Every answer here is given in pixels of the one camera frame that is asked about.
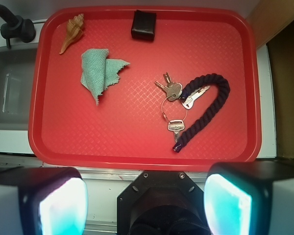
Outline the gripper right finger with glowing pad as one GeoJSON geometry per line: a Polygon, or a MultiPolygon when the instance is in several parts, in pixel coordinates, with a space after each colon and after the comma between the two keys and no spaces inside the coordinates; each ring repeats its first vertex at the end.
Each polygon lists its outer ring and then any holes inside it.
{"type": "Polygon", "coordinates": [[[204,210],[214,235],[294,235],[294,162],[214,164],[204,210]]]}

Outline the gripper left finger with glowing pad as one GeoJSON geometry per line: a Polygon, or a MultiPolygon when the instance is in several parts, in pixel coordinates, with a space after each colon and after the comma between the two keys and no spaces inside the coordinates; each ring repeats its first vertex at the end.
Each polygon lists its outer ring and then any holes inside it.
{"type": "Polygon", "coordinates": [[[81,235],[87,213],[74,167],[0,167],[0,235],[81,235]]]}

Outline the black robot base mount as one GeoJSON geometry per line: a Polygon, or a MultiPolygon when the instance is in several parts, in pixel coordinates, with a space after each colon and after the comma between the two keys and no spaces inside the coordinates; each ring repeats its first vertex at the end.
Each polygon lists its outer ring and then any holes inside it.
{"type": "Polygon", "coordinates": [[[117,197],[119,235],[209,235],[203,190],[179,171],[143,171],[117,197]]]}

